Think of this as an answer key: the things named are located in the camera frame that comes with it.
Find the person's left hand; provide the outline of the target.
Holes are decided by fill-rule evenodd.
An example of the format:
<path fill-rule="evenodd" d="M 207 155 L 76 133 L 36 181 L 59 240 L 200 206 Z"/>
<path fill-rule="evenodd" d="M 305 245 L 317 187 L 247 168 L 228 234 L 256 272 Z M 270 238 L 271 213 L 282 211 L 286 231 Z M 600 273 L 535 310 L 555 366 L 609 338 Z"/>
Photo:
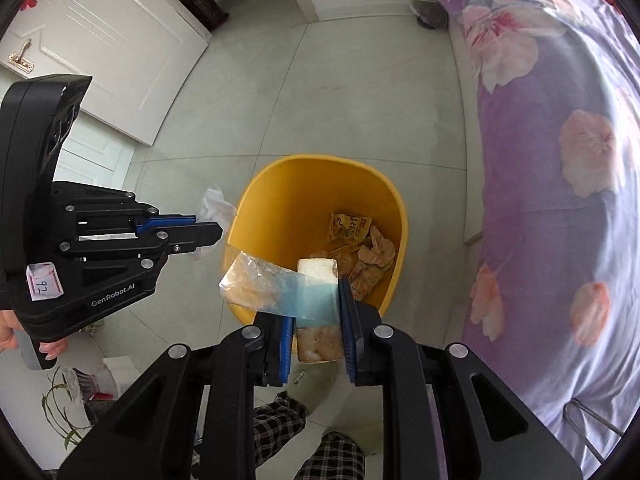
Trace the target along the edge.
<path fill-rule="evenodd" d="M 0 330 L 2 350 L 29 348 L 33 352 L 38 352 L 45 361 L 53 361 L 68 349 L 67 338 L 55 342 L 33 342 L 12 310 L 1 311 Z"/>

